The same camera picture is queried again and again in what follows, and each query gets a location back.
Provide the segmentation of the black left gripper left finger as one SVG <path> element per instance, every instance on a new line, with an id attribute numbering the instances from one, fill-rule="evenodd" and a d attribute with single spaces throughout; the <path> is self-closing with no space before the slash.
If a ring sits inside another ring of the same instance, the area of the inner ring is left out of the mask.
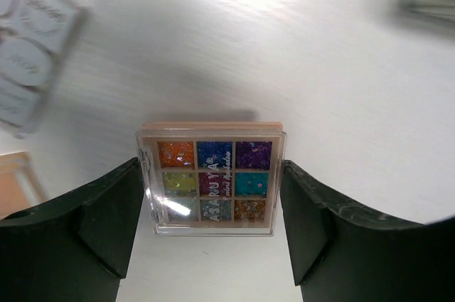
<path id="1" fill-rule="evenodd" d="M 2 301 L 115 301 L 144 189 L 139 160 L 1 221 Z"/>

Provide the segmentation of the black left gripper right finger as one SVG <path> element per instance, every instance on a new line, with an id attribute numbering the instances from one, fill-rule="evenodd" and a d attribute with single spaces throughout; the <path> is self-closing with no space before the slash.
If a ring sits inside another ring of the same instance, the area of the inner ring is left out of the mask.
<path id="1" fill-rule="evenodd" d="M 453 301 L 454 219 L 419 224 L 372 209 L 285 161 L 281 202 L 305 301 Z"/>

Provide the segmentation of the nude eyeshadow palette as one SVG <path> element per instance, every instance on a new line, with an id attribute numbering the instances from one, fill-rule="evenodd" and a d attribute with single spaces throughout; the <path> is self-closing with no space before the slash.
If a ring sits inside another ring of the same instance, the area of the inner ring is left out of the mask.
<path id="1" fill-rule="evenodd" d="M 1 155 L 1 219 L 47 200 L 28 152 Z"/>

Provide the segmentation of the colourful eyeshadow palette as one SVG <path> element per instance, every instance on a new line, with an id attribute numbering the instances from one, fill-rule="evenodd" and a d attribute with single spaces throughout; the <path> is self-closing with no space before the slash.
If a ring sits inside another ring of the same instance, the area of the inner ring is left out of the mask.
<path id="1" fill-rule="evenodd" d="M 154 232 L 270 236 L 287 135 L 279 122 L 154 122 L 136 133 Z"/>

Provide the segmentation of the white grey pan palette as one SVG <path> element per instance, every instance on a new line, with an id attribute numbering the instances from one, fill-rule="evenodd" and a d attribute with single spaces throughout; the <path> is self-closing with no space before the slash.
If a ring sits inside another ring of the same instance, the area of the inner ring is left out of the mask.
<path id="1" fill-rule="evenodd" d="M 1 126 L 32 134 L 90 17 L 87 0 L 1 0 Z"/>

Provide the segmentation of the clear acrylic drawer organizer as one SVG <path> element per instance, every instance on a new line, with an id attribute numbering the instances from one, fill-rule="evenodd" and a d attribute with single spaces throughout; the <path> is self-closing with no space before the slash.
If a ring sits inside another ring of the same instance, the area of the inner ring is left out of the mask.
<path id="1" fill-rule="evenodd" d="M 397 7 L 408 18 L 454 27 L 454 0 L 397 0 Z"/>

